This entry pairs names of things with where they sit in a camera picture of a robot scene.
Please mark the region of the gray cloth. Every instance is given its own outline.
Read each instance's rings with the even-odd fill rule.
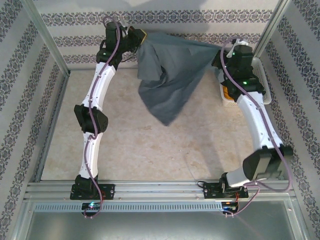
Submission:
[[[139,95],[165,126],[176,119],[221,47],[148,33],[137,51]]]

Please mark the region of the patterned wallpaper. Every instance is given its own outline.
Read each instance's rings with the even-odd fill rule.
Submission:
[[[9,239],[64,75],[18,0],[0,3],[0,240]]]
[[[310,239],[320,239],[319,1],[291,2],[261,60],[273,99],[270,115],[294,149],[293,186]]]
[[[105,37],[104,16],[125,19],[136,28],[221,45],[241,35],[254,47],[278,0],[35,0],[70,69],[95,67]],[[126,54],[123,59],[132,55]],[[122,63],[134,66],[136,58]]]

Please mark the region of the mounting plate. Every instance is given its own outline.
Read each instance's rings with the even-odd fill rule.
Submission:
[[[221,187],[218,182],[204,182],[202,187],[205,199],[236,198],[236,192],[239,194],[240,199],[249,198],[248,190],[245,187],[240,187],[237,191],[231,192],[221,192]]]
[[[98,186],[101,190],[103,200],[113,200],[115,196],[115,187],[114,184],[99,184]],[[79,190],[78,186],[76,184],[72,185],[71,188],[71,194],[70,194],[71,200],[99,200],[100,196],[97,192],[96,195],[88,195],[84,194],[83,191]]]

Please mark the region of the beige floor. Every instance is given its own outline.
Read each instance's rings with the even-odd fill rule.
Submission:
[[[83,135],[73,112],[93,70],[71,72],[42,180],[74,180],[82,162]],[[218,179],[252,153],[247,123],[237,107],[223,107],[215,76],[205,74],[169,127],[158,122],[138,94],[136,69],[119,69],[103,112],[109,118],[99,149],[99,179]]]

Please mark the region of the plastic basket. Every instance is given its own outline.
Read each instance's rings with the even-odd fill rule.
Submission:
[[[264,67],[262,65],[261,60],[257,57],[253,57],[251,66],[253,67],[253,74],[259,78],[259,81],[263,85],[264,90],[265,90],[265,95],[263,96],[263,103],[265,105],[270,104],[271,100],[272,100],[271,94],[270,94],[270,89],[269,89],[266,73],[264,71]],[[220,93],[221,93],[221,97],[222,97],[223,106],[225,106],[225,107],[237,106],[237,103],[235,101],[225,98],[224,89],[221,84],[220,84]]]

